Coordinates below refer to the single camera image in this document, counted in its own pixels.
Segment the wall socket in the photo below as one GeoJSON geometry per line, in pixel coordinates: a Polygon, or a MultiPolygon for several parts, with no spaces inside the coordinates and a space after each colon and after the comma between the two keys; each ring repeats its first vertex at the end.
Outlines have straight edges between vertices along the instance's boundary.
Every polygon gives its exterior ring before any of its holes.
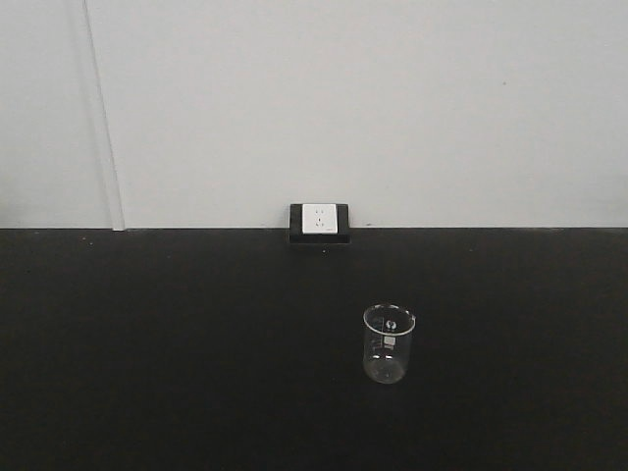
{"type": "Polygon", "coordinates": [[[349,207],[346,204],[291,204],[290,243],[347,244],[349,207]]]}
{"type": "Polygon", "coordinates": [[[304,204],[302,228],[304,234],[337,234],[336,204],[304,204]]]}

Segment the beaker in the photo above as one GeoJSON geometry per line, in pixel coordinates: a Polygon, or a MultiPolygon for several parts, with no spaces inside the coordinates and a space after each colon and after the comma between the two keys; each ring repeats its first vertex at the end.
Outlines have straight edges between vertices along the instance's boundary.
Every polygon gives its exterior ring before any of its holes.
{"type": "Polygon", "coordinates": [[[364,311],[364,371],[373,381],[391,385],[405,375],[415,317],[393,304],[364,311]]]}

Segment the outlet faceplate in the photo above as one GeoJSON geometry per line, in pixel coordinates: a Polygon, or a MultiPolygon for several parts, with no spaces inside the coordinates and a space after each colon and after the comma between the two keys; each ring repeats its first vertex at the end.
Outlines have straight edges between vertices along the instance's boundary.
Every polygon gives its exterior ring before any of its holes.
{"type": "Polygon", "coordinates": [[[337,234],[336,204],[304,204],[302,213],[304,234],[337,234]]]}

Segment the black surface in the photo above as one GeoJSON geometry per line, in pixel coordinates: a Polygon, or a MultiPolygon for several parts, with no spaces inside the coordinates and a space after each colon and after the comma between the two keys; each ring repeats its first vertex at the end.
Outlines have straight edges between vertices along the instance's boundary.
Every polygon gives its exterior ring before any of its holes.
{"type": "Polygon", "coordinates": [[[338,220],[338,232],[336,234],[304,234],[303,204],[291,204],[289,241],[291,243],[350,243],[349,205],[337,204],[336,211],[338,220]]]}
{"type": "Polygon", "coordinates": [[[626,231],[4,231],[0,276],[2,470],[628,469],[626,231]]]}

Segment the beaker rim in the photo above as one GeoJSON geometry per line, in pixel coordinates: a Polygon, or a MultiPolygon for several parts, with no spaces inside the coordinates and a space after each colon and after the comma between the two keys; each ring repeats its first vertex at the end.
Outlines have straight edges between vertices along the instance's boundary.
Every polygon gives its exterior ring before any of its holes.
{"type": "Polygon", "coordinates": [[[411,333],[414,328],[416,327],[416,317],[414,316],[414,314],[412,314],[410,311],[408,311],[405,307],[401,307],[401,306],[397,306],[395,304],[390,304],[390,303],[381,303],[381,304],[375,304],[374,306],[370,306],[367,307],[366,310],[364,311],[364,314],[362,315],[362,320],[364,321],[364,325],[366,327],[368,327],[371,331],[375,332],[376,334],[379,334],[381,336],[386,336],[386,337],[401,337],[401,336],[405,336],[409,333],[411,333]],[[406,329],[403,332],[382,332],[378,329],[375,329],[373,326],[371,326],[369,324],[369,321],[366,320],[366,316],[376,310],[376,309],[394,309],[396,311],[399,311],[403,314],[406,314],[408,316],[408,318],[410,319],[410,328],[406,329]]]}

